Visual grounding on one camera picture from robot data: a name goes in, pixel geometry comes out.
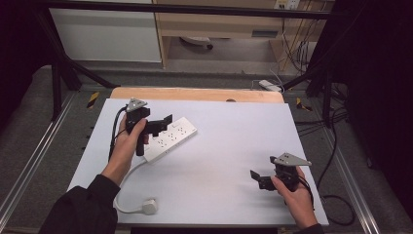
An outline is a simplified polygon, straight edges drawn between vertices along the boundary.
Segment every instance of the person's left hand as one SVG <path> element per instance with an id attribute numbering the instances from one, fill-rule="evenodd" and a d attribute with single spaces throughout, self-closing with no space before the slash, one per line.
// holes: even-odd
<path id="1" fill-rule="evenodd" d="M 137 139 L 146 125 L 146 119 L 141 119 L 128 134 L 126 131 L 126 115 L 124 115 L 121 124 L 119 125 L 119 133 L 116 138 L 115 148 L 109 163 L 101 173 L 108 177 L 116 184 L 120 185 L 125 175 L 131 168 L 131 159 L 136 149 Z M 149 136 L 144 136 L 144 143 L 148 143 Z"/>

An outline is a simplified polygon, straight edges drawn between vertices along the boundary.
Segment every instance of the white table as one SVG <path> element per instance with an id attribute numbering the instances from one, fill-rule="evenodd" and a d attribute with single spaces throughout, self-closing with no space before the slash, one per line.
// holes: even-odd
<path id="1" fill-rule="evenodd" d="M 195 136 L 153 165 L 145 164 L 121 190 L 120 205 L 132 210 L 155 198 L 154 215 L 121 214 L 119 222 L 153 226 L 280 226 L 294 224 L 276 191 L 260 190 L 249 174 L 273 175 L 270 156 L 289 152 L 305 159 L 287 104 L 151 100 L 148 120 L 186 117 Z M 107 163 L 116 112 L 128 99 L 107 99 L 69 189 L 87 187 Z M 135 165 L 140 157 L 134 157 Z M 308 167 L 319 223 L 328 221 Z"/>

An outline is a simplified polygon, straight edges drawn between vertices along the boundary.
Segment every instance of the white power strip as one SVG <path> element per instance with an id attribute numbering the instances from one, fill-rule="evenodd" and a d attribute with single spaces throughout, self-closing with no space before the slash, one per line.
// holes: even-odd
<path id="1" fill-rule="evenodd" d="M 168 125 L 168 130 L 159 133 L 158 137 L 149 137 L 149 144 L 145 144 L 143 157 L 148 163 L 153 163 L 173 148 L 190 138 L 197 129 L 182 117 Z"/>
<path id="2" fill-rule="evenodd" d="M 269 90 L 269 91 L 279 92 L 281 90 L 277 85 L 269 82 L 268 80 L 262 80 L 262 81 L 258 82 L 258 84 L 262 88 L 264 88 L 266 90 Z"/>

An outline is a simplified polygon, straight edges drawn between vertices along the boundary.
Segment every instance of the white cabinet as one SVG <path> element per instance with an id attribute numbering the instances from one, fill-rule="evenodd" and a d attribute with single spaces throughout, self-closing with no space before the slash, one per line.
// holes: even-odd
<path id="1" fill-rule="evenodd" d="M 51 13 L 63 47 L 72 59 L 161 62 L 153 13 L 65 9 L 51 9 Z"/>

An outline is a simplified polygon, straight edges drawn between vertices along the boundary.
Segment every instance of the hand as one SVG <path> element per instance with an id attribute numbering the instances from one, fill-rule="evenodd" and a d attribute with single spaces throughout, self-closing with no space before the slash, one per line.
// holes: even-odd
<path id="1" fill-rule="evenodd" d="M 133 127 L 133 130 L 129 135 L 128 132 L 125 131 L 126 119 L 126 115 L 124 115 L 124 118 L 119 125 L 119 133 L 118 137 L 116 138 L 115 148 L 113 149 L 112 156 L 110 157 L 110 161 L 107 164 L 106 168 L 101 173 L 103 176 L 108 177 L 113 182 L 118 184 L 118 186 L 121 184 L 125 175 L 131 168 L 131 159 L 136 149 L 137 138 L 139 137 L 140 133 L 142 133 L 146 125 L 146 119 L 141 119 Z M 145 144 L 148 143 L 148 139 L 148 135 L 145 135 Z"/>
<path id="2" fill-rule="evenodd" d="M 299 167 L 297 167 L 297 172 L 299 176 L 305 178 L 303 171 Z M 291 192 L 277 177 L 271 176 L 271 181 L 276 186 L 279 194 L 283 196 L 298 228 L 304 229 L 318 223 L 314 214 L 310 193 L 303 184 L 299 183 L 297 190 Z"/>

